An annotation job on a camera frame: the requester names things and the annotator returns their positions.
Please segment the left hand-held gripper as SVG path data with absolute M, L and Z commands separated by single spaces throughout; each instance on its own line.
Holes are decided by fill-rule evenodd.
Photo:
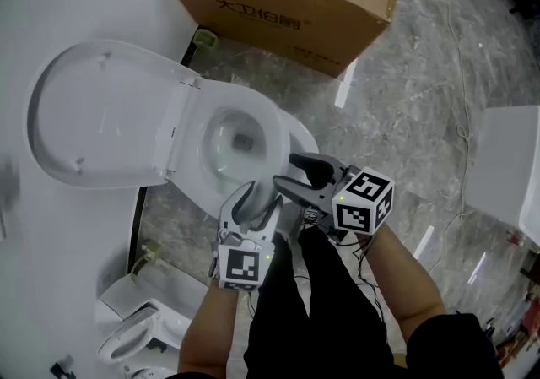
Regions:
M 246 235 L 238 234 L 239 212 L 252 191 L 253 182 L 249 181 L 237 188 L 220 208 L 209 278 L 217 280 L 222 289 L 257 290 L 273 260 L 271 240 L 283 209 L 283 196 L 278 195 L 271 202 L 257 226 L 250 227 Z

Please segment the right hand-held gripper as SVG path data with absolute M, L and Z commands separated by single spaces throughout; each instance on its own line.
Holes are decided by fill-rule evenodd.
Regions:
M 356 173 L 335 195 L 346 166 L 334 157 L 292 153 L 289 163 L 301 169 L 310 185 L 287 176 L 274 176 L 273 185 L 292 202 L 331 213 L 337 230 L 372 236 L 392 211 L 395 182 L 369 167 Z

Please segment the person's left forearm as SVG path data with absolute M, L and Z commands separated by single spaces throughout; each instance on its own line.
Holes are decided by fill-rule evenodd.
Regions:
M 226 379 L 239 293 L 212 280 L 181 343 L 177 376 Z

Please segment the person's right forearm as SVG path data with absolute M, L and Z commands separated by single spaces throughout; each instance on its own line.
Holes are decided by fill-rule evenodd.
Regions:
M 387 224 L 371 237 L 365 254 L 405 341 L 430 318 L 446 314 L 434 280 Z

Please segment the white toilet with square tank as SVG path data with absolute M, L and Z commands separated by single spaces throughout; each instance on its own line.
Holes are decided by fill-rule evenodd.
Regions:
M 121 379 L 166 379 L 177 373 L 182 339 L 206 286 L 176 268 L 146 267 L 117 280 L 97 300 L 105 339 L 97 358 Z

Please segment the white toilet lid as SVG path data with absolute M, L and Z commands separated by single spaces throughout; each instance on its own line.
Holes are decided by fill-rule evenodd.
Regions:
M 197 73 L 121 41 L 61 51 L 35 81 L 27 137 L 38 166 L 63 184 L 164 184 Z

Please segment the person's right shoe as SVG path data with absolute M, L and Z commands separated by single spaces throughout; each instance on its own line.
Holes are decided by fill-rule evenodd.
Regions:
M 324 213 L 318 208 L 305 207 L 303 210 L 300 227 L 302 230 L 317 227 L 323 217 Z

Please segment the person's black clothing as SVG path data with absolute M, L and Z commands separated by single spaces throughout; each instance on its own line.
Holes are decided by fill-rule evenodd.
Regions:
M 327 236 L 311 227 L 298 242 L 310 303 L 300 297 L 288 242 L 275 236 L 244 354 L 246 379 L 504 379 L 472 314 L 424 322 L 404 340 L 405 366 L 396 365 L 383 321 Z

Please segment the white cabinet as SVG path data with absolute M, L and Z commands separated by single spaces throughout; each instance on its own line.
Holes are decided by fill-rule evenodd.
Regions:
M 540 106 L 485 110 L 464 198 L 540 246 Z

